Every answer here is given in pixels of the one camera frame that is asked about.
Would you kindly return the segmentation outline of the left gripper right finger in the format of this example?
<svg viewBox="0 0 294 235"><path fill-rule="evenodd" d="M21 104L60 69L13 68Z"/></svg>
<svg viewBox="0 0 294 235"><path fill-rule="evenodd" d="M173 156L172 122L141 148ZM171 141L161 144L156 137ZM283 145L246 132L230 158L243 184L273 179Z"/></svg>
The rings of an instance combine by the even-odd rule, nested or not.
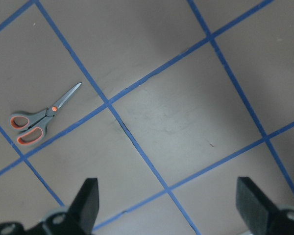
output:
<svg viewBox="0 0 294 235"><path fill-rule="evenodd" d="M237 178L236 209L253 235L294 235L294 207L277 206L249 177Z"/></svg>

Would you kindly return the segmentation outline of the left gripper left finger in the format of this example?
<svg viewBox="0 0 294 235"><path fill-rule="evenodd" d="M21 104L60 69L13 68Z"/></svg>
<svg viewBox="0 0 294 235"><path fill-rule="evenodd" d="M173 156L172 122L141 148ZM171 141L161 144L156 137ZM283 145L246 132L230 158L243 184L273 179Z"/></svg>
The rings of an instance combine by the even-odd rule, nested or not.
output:
<svg viewBox="0 0 294 235"><path fill-rule="evenodd" d="M66 212L43 222L48 235L90 235L99 211L98 179L87 178Z"/></svg>

